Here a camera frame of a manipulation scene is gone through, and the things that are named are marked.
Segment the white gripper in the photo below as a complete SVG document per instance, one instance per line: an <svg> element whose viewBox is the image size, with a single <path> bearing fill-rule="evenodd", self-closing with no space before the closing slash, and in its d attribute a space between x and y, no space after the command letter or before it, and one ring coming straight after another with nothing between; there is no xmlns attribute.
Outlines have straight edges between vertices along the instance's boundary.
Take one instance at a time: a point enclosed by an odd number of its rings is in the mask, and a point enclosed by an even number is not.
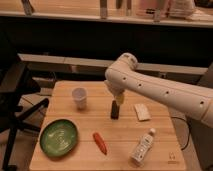
<svg viewBox="0 0 213 171"><path fill-rule="evenodd" d="M119 86L111 83L108 80L104 81L108 91L114 96L116 104L122 105L124 103L124 92L125 90L123 88L120 88Z"/></svg>

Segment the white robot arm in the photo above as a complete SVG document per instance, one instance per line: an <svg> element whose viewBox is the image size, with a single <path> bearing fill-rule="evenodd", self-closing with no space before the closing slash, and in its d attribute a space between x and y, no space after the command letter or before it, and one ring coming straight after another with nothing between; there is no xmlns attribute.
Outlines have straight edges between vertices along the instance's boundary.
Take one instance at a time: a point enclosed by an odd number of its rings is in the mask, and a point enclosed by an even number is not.
<svg viewBox="0 0 213 171"><path fill-rule="evenodd" d="M123 53L105 71L105 84L118 105L130 90L213 128L213 89L140 74L137 65L134 55Z"/></svg>

